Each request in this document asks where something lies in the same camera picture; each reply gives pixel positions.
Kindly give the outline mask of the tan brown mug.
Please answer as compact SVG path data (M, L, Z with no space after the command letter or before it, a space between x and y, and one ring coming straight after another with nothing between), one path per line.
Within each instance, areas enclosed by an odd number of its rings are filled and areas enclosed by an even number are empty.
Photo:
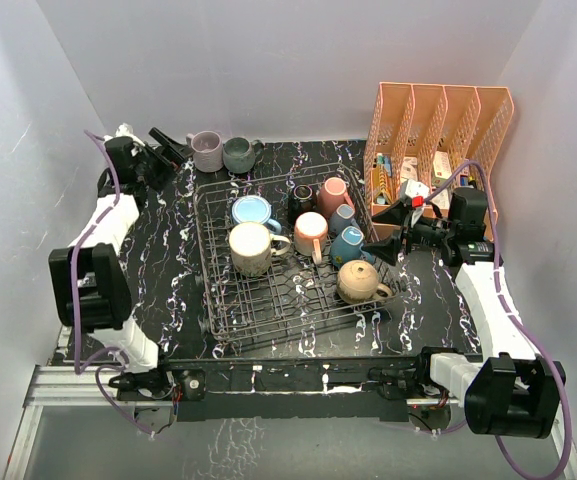
M347 304L380 301L394 296L392 289L379 281L377 270L364 260L351 260L341 267L336 291Z

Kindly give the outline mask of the peach pink speckled mug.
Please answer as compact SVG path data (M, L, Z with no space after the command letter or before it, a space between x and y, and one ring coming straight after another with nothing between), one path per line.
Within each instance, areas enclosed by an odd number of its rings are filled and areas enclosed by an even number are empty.
M301 214L294 225L294 245L298 253L311 257L316 265L323 261L323 249L328 234L328 223L317 212Z

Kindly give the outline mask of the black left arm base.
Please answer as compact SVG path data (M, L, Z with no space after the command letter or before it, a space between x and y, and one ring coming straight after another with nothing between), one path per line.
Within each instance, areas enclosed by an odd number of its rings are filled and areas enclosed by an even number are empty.
M174 367L164 362L147 372L125 372L112 377L109 386L120 393L137 393L153 400L201 401L206 374L200 369Z

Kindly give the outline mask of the small grey-blue heart mug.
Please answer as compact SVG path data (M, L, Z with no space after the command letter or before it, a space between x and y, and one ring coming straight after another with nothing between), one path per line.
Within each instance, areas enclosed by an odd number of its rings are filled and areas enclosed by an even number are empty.
M341 204L331 215L329 221L329 232L335 236L341 234L349 226L360 228L355 219L355 209L348 204Z

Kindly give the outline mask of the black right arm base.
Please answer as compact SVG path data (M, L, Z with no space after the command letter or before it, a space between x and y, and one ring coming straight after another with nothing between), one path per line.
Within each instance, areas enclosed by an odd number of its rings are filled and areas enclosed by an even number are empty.
M443 353L458 353L458 350L425 346L415 357L411 367L407 369L371 367L368 370L368 379L379 385L379 393L384 398L387 398L396 387L404 393L418 393L435 398L437 402L431 409L441 409L448 403L449 392L430 378L430 364L433 355Z

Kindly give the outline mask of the teal floral mug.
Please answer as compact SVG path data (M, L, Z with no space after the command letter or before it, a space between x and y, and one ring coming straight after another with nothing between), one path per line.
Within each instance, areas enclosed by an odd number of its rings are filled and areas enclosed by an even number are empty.
M363 250L364 234L355 226L346 227L336 236L330 247L330 260L334 267L341 268L353 260L364 260L375 264L375 257Z

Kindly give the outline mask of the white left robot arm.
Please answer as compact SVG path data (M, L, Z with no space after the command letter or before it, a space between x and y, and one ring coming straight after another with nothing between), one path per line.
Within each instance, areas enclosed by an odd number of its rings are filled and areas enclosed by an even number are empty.
M89 136L107 164L97 183L96 208L77 238L53 250L48 263L58 317L74 335L76 372L83 372L101 356L82 356L83 338L90 336L127 371L141 373L143 391L162 399L172 392L175 376L158 365L157 344L134 318L118 255L149 192L164 189L191 152L158 128L149 134L154 145L139 139L127 124L113 135Z

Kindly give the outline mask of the light blue mug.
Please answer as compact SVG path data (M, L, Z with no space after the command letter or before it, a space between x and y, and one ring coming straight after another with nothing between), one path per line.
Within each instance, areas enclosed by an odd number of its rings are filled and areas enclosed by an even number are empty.
M282 233L282 226L272 217L272 207L263 197L246 195L238 198L231 208L231 216L235 224L254 222L264 225L276 235Z

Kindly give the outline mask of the white mug green inside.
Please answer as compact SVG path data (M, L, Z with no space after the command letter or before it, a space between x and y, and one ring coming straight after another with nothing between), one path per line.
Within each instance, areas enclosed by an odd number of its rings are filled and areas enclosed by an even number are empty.
M275 256L286 254L292 241L271 233L264 225L244 222L236 225L228 236L234 268L246 277L265 274Z

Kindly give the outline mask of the cream scalloped mug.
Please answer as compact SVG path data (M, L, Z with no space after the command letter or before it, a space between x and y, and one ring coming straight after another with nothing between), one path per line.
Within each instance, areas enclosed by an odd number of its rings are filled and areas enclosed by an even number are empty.
M289 195L287 219L294 225L299 216L317 209L317 196L308 185L297 185Z

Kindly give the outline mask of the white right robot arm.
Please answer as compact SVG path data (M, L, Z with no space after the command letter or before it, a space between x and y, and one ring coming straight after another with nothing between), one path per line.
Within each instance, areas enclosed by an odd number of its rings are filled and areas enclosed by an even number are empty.
M519 318L511 311L499 248L486 236L488 197L459 187L448 215L429 218L422 213L428 193L425 184L405 181L398 200L373 217L393 225L393 233L365 250L395 265L415 244L440 249L474 320L482 362L471 362L456 348L424 347L416 359L415 388L428 397L447 391L475 434L545 438L559 407L557 384L565 372L559 362L547 363L516 325Z

